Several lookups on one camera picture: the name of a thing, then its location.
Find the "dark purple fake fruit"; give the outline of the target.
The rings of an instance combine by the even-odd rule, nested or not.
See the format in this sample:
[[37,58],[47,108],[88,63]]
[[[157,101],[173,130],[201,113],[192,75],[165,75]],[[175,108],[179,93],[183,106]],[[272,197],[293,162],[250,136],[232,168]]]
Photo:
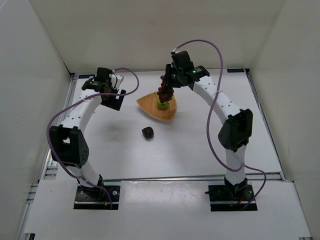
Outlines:
[[142,132],[142,135],[143,135],[146,139],[151,139],[151,138],[154,137],[154,130],[153,130],[153,128],[150,127],[150,126],[147,126],[147,127],[143,128],[143,129],[141,130],[141,132]]

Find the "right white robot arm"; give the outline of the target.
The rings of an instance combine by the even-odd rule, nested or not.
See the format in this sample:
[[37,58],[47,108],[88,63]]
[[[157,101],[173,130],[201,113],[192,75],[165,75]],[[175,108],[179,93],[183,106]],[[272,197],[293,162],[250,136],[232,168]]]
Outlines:
[[226,163],[220,163],[226,168],[224,184],[233,194],[243,190],[248,185],[245,173],[245,152],[252,135],[252,111],[234,104],[218,89],[218,85],[214,83],[210,73],[203,66],[182,72],[172,64],[167,64],[161,79],[161,86],[164,88],[189,86],[210,106],[209,112],[215,112],[218,116],[222,124],[218,140],[225,149],[226,155]]

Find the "red fake grape bunch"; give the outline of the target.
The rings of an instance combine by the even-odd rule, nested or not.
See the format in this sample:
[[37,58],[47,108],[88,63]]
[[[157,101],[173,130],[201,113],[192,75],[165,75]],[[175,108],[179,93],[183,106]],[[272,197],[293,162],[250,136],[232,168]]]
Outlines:
[[174,95],[174,90],[169,86],[168,81],[164,75],[160,76],[162,80],[160,87],[158,88],[157,95],[161,104],[167,103],[172,100]]

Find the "green fake apple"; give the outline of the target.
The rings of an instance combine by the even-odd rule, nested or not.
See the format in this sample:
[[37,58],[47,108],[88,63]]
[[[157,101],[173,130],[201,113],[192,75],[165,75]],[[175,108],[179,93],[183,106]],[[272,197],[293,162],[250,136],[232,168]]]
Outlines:
[[159,98],[156,100],[157,108],[160,110],[166,110],[169,107],[169,103],[167,101],[161,102]]

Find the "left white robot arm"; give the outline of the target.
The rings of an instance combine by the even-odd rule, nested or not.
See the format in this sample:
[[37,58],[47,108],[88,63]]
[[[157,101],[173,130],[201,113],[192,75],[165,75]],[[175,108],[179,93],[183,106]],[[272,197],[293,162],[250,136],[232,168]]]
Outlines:
[[123,76],[115,75],[99,81],[88,79],[82,86],[79,98],[65,111],[68,113],[59,125],[51,120],[47,126],[47,141],[52,158],[64,171],[88,189],[102,188],[102,177],[89,162],[89,147],[84,137],[90,118],[100,105],[119,110],[125,90],[120,89]]

